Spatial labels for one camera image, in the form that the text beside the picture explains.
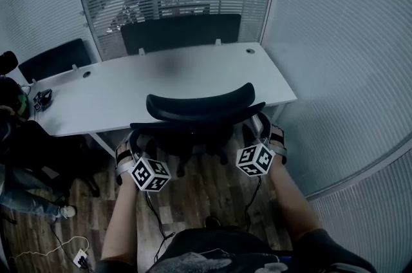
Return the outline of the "person's dark clothing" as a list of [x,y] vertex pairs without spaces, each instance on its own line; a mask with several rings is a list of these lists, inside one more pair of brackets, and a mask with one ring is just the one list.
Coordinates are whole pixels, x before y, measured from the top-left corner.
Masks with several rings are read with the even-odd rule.
[[291,252],[273,250],[235,228],[179,232],[146,273],[377,273],[323,229],[306,233]]

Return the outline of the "white power strip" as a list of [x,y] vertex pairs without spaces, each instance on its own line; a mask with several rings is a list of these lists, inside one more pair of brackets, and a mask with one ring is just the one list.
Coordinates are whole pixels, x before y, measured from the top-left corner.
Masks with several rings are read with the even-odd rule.
[[78,251],[73,259],[73,263],[78,268],[87,269],[88,268],[88,255],[82,249]]

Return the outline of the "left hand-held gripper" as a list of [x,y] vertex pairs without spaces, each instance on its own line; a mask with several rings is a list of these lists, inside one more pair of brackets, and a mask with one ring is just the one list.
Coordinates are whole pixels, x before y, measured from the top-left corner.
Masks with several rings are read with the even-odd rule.
[[160,192],[170,181],[171,173],[166,163],[141,158],[142,150],[137,144],[139,136],[139,131],[129,134],[129,149],[136,163],[128,169],[128,173],[141,191]]

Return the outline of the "person's left forearm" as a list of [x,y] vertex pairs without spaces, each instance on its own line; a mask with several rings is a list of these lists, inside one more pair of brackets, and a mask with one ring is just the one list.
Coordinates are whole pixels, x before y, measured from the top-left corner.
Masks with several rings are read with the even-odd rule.
[[118,192],[102,246],[101,260],[117,260],[137,266],[138,234],[136,224],[136,201],[139,188],[132,177],[122,175]]

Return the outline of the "black mesh office chair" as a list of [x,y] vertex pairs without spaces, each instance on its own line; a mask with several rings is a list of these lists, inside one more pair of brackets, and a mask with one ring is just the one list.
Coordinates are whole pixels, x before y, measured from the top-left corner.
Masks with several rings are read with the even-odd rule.
[[[237,90],[215,97],[195,99],[172,99],[150,94],[146,97],[147,112],[154,122],[134,122],[131,131],[139,131],[138,146],[142,150],[141,158],[157,160],[157,151],[179,158],[176,169],[177,177],[185,176],[185,166],[192,156],[207,153],[218,156],[223,165],[229,159],[223,148],[234,134],[234,126],[242,125],[244,146],[253,145],[254,134],[251,118],[263,113],[264,102],[256,104],[255,89],[246,83]],[[281,163],[287,162],[287,150],[284,137],[273,131],[273,124],[268,119],[267,148],[275,152]],[[129,135],[123,141],[126,149],[117,150],[115,178],[122,184],[122,175],[136,163],[129,149]]]

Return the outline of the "person's right forearm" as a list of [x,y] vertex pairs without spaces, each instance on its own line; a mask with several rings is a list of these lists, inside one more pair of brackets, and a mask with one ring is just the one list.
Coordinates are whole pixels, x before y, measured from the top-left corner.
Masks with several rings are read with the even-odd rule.
[[269,170],[286,230],[295,245],[305,234],[321,229],[320,221],[281,162]]

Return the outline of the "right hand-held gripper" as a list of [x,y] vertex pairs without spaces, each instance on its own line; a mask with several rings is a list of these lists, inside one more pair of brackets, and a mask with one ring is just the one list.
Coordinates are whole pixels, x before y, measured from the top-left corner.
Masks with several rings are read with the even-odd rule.
[[268,117],[257,113],[251,118],[254,134],[253,145],[238,149],[236,167],[247,176],[266,175],[270,169],[275,152],[266,147],[268,144]]

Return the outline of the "white desk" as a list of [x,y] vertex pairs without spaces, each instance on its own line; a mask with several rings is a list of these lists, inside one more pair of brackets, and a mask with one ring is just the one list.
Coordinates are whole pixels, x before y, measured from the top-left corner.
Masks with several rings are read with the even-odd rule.
[[[247,53],[248,48],[255,53]],[[84,78],[87,71],[91,75]],[[149,94],[211,97],[248,82],[256,101],[275,107],[277,113],[297,98],[260,44],[206,45],[130,55],[40,80],[31,92],[52,89],[52,104],[35,112],[33,119],[49,135],[89,135],[114,155],[115,148],[103,133],[126,129],[133,122],[152,122],[145,106]]]

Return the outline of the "black desk divider panel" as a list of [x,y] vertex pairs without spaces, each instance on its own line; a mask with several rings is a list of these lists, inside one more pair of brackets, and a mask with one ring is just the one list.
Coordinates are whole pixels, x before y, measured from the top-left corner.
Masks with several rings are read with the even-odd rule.
[[238,41],[239,14],[196,14],[126,24],[120,32],[128,55]]
[[42,52],[18,65],[23,77],[31,82],[91,64],[91,59],[82,39],[66,42],[58,47]]

